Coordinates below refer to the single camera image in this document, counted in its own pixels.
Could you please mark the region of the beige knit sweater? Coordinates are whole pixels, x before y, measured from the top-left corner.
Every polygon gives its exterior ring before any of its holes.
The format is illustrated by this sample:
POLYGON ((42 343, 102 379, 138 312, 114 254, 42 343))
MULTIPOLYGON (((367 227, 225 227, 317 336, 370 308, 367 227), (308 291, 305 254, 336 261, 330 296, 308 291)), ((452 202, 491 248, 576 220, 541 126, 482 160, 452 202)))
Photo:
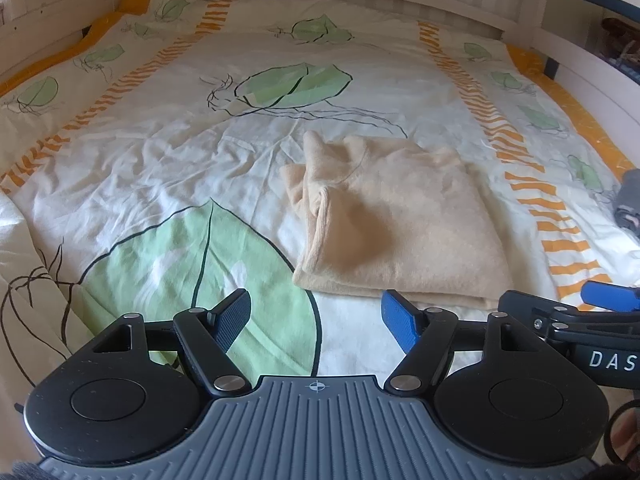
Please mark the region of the beige knit sweater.
POLYGON ((512 276, 489 212, 457 151, 397 138, 304 135, 280 170, 305 225, 293 281, 314 292, 489 310, 512 276))

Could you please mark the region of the white leaf-print duvet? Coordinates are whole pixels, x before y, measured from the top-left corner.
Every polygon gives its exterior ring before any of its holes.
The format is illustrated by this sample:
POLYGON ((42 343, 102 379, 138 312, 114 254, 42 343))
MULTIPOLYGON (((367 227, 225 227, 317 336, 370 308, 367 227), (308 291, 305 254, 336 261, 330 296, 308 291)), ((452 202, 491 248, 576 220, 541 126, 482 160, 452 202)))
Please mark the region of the white leaf-print duvet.
POLYGON ((280 170, 304 135, 452 148, 512 288, 580 304, 639 281, 612 201, 628 162, 531 54, 330 0, 124 0, 1 93, 1 465, 34 460, 32 388, 127 312, 243 287, 250 378, 366 374, 400 357, 378 298, 293 281, 306 232, 280 170))

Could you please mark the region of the grey folded cloth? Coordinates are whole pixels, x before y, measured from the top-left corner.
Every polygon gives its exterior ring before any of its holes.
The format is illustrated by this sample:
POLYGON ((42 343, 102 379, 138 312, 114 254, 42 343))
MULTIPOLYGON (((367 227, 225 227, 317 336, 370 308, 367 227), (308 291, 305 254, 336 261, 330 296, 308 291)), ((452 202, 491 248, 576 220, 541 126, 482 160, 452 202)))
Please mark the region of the grey folded cloth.
POLYGON ((640 170, 624 173, 622 184, 613 202, 615 223, 635 237, 640 233, 640 170))

